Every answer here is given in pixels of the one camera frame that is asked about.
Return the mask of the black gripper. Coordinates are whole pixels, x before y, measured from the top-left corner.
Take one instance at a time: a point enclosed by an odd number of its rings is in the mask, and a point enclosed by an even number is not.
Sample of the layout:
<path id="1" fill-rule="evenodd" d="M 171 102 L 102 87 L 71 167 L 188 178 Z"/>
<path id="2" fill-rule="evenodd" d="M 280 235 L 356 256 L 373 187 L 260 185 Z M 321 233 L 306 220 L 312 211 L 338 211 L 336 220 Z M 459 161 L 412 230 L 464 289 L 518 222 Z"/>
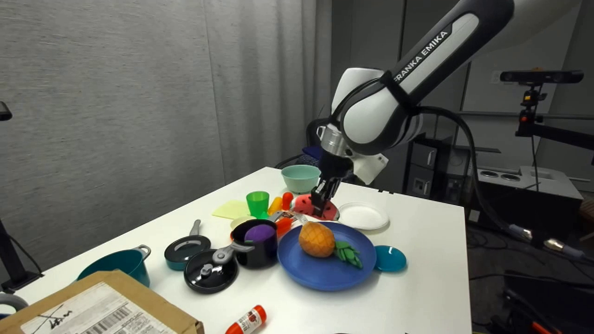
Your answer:
<path id="1" fill-rule="evenodd" d="M 306 126 L 303 154 L 319 167 L 321 180 L 312 189 L 312 211 L 321 213 L 332 202 L 340 182 L 353 182 L 353 161 L 345 156 L 343 133 L 329 118 L 314 118 Z"/>

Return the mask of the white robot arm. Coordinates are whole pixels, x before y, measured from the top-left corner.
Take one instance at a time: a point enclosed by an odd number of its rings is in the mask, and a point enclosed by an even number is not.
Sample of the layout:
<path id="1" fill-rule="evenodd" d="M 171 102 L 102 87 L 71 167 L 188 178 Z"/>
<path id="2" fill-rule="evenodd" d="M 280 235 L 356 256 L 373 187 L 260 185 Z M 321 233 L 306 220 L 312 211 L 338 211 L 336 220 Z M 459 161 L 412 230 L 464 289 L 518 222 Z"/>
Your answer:
<path id="1" fill-rule="evenodd" d="M 321 178 L 312 209 L 321 213 L 351 174 L 369 183 L 384 169 L 377 157 L 405 143 L 420 124 L 421 100 L 481 50 L 529 39 L 577 0 L 457 0 L 436 24 L 386 70 L 349 66 L 330 111 L 308 126 Z"/>

